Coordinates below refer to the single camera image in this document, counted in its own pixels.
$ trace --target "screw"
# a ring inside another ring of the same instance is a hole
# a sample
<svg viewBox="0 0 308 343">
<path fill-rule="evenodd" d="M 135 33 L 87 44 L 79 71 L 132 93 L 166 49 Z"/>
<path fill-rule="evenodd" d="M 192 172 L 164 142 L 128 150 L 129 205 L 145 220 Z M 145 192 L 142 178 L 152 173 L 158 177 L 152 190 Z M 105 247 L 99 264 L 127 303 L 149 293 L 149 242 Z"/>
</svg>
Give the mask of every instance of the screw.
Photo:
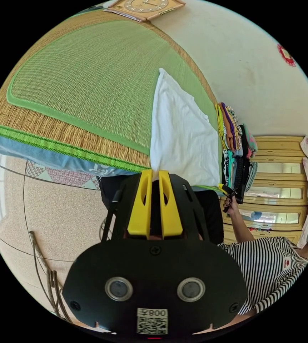
<svg viewBox="0 0 308 343">
<path fill-rule="evenodd" d="M 149 252 L 152 255 L 156 256 L 156 255 L 159 255 L 161 253 L 161 248 L 155 245 L 155 246 L 150 248 Z"/>
<path fill-rule="evenodd" d="M 239 304 L 238 303 L 235 303 L 235 304 L 232 304 L 229 308 L 229 312 L 230 313 L 234 313 L 236 312 L 237 310 L 239 309 Z"/>
<path fill-rule="evenodd" d="M 71 308 L 75 311 L 80 311 L 80 305 L 76 301 L 71 301 Z"/>
</svg>

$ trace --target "red wall decoration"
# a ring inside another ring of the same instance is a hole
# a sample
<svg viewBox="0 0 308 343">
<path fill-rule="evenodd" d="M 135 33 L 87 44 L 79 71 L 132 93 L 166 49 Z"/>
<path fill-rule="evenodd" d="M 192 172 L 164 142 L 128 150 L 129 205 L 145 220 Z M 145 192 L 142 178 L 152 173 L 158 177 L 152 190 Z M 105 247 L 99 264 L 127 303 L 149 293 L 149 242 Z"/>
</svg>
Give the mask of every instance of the red wall decoration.
<svg viewBox="0 0 308 343">
<path fill-rule="evenodd" d="M 291 67 L 296 66 L 296 63 L 293 60 L 292 56 L 280 44 L 278 44 L 278 50 L 280 52 L 280 55 L 288 65 L 290 65 Z"/>
</svg>

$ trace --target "clock face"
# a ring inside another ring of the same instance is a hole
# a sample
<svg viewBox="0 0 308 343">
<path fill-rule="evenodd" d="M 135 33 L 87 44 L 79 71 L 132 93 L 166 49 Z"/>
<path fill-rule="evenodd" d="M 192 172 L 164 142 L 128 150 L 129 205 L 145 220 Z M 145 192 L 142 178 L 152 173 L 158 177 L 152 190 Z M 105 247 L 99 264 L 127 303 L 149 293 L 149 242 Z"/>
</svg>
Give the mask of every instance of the clock face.
<svg viewBox="0 0 308 343">
<path fill-rule="evenodd" d="M 124 8 L 130 12 L 150 13 L 163 10 L 168 5 L 168 0 L 128 0 Z"/>
</svg>

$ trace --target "patch on shirt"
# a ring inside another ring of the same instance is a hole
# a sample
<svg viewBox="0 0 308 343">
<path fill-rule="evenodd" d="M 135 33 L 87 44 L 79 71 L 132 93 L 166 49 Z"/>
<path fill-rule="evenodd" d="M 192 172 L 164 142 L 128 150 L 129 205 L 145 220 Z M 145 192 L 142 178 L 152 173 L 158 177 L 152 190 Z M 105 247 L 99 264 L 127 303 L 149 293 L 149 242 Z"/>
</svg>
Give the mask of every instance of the patch on shirt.
<svg viewBox="0 0 308 343">
<path fill-rule="evenodd" d="M 283 271 L 290 269 L 291 267 L 291 257 L 284 257 L 283 258 Z"/>
</svg>

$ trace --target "sticker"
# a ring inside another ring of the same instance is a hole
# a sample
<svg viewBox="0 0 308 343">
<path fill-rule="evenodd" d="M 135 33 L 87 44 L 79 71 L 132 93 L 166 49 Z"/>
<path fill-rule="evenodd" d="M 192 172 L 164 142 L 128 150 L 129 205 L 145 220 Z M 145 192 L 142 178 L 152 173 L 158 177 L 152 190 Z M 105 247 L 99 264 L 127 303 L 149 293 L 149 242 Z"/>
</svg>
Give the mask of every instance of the sticker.
<svg viewBox="0 0 308 343">
<path fill-rule="evenodd" d="M 166 309 L 138 308 L 137 333 L 167 335 L 168 311 Z"/>
<path fill-rule="evenodd" d="M 289 64 L 291 67 L 295 67 L 296 63 L 293 60 L 292 56 L 280 45 L 278 44 L 278 50 L 280 52 L 280 55 L 285 60 L 287 64 Z"/>
<path fill-rule="evenodd" d="M 291 259 L 289 257 L 284 257 L 283 258 L 283 271 L 290 269 L 291 267 Z"/>
</svg>

